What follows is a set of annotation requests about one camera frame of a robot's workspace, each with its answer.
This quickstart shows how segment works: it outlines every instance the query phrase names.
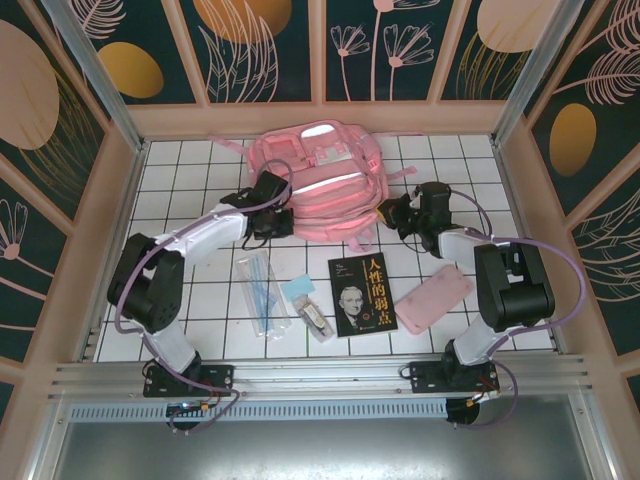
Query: flower illustration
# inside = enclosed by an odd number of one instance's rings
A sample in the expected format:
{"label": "flower illustration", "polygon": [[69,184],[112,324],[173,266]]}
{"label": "flower illustration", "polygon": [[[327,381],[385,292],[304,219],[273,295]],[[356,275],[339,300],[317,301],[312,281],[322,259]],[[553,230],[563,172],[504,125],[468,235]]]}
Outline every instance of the flower illustration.
{"label": "flower illustration", "polygon": [[16,202],[12,215],[9,202],[0,200],[0,258],[15,260],[20,255],[28,214],[27,207]]}
{"label": "flower illustration", "polygon": [[408,26],[398,37],[398,25],[385,27],[384,46],[389,57],[389,65],[391,65],[389,100],[393,100],[393,78],[396,68],[433,60],[433,49],[427,49],[431,43],[428,30],[428,26],[422,28]]}
{"label": "flower illustration", "polygon": [[416,8],[433,7],[440,0],[373,0],[373,6],[382,13],[392,10],[414,10]]}
{"label": "flower illustration", "polygon": [[358,55],[368,52],[371,49],[369,42],[366,42],[366,35],[362,31],[362,25],[359,27],[342,27],[336,26],[331,28],[331,40],[340,55],[340,65],[342,67],[342,82],[344,83],[344,91],[347,95],[347,101],[351,101],[349,94],[349,86],[347,84],[347,75],[344,69],[344,59],[350,55]]}

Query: book cover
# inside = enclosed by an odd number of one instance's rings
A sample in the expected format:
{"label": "book cover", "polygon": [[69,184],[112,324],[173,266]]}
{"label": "book cover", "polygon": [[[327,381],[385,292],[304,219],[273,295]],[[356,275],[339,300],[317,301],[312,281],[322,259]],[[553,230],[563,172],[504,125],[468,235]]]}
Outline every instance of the book cover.
{"label": "book cover", "polygon": [[329,260],[338,337],[398,329],[384,255]]}

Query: white tile floor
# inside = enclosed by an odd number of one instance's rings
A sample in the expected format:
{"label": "white tile floor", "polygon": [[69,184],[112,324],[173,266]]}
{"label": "white tile floor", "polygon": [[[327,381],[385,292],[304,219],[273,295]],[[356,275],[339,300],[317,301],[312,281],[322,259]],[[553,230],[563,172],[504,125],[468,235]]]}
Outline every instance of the white tile floor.
{"label": "white tile floor", "polygon": [[[245,146],[251,140],[236,140]],[[414,166],[418,173],[396,180],[392,196],[425,181],[448,182],[452,188],[476,198],[489,211],[494,231],[515,235],[516,228],[500,182],[491,146],[486,136],[388,137],[379,139],[387,171]],[[247,186],[245,159],[208,141],[155,142],[140,184],[140,192],[130,223],[129,235],[142,232],[154,236],[178,228],[209,211],[228,193]],[[483,220],[467,200],[453,196],[453,221],[483,228]],[[320,245],[295,237],[271,241],[265,250],[278,281],[308,273],[316,291],[311,297],[335,327],[327,260],[355,255],[342,244]],[[429,254],[418,254],[403,245],[397,234],[378,225],[373,251],[387,260],[390,285],[395,301],[424,282],[444,265]],[[254,334],[240,285],[232,280],[233,262],[249,255],[239,245],[229,245],[185,272],[183,305],[179,319],[187,338],[207,360],[243,358],[336,357],[348,355],[393,355],[442,352],[449,339],[462,333],[478,311],[472,294],[422,335],[411,335],[399,322],[397,332],[351,339],[333,339],[321,344],[309,335],[299,318],[284,338],[266,342]],[[475,281],[473,269],[462,269]],[[294,314],[288,305],[290,314]],[[118,335],[111,309],[105,314],[95,360],[146,360],[140,339]],[[521,335],[503,349],[551,349],[545,332]]]}

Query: metal base plate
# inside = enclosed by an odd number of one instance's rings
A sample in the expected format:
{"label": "metal base plate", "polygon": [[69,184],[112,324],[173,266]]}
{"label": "metal base plate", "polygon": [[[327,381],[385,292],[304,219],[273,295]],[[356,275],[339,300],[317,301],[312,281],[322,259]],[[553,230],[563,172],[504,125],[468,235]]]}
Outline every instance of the metal base plate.
{"label": "metal base plate", "polygon": [[[214,387],[231,388],[233,386],[232,365],[202,365],[200,369],[201,383],[210,383]],[[156,365],[147,369],[147,380],[145,381],[142,395],[145,398],[167,398],[167,397],[207,397],[209,392],[201,388],[194,388],[186,385],[174,378],[164,368]],[[221,393],[221,397],[228,397],[231,393]]]}
{"label": "metal base plate", "polygon": [[491,362],[465,367],[465,375],[454,382],[446,381],[440,361],[411,362],[409,376],[413,393],[469,393],[471,396],[478,391],[492,389],[483,380],[493,389],[500,389],[496,367]]}

